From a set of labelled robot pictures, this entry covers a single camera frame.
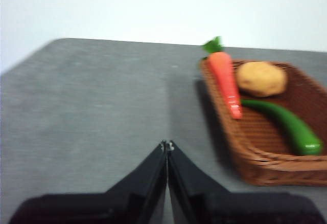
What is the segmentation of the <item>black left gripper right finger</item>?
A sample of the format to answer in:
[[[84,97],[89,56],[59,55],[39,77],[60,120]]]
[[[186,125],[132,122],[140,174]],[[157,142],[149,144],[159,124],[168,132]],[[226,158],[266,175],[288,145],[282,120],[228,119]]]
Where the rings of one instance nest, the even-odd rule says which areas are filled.
[[[168,183],[176,223],[325,223],[307,197],[230,192],[167,142]]]

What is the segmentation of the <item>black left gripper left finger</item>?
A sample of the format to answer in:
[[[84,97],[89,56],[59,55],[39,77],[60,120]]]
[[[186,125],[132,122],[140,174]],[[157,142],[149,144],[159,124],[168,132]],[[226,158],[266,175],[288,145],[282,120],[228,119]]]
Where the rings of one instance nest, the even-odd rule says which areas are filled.
[[[167,185],[167,143],[101,193],[46,194],[23,201],[10,223],[150,223]]]

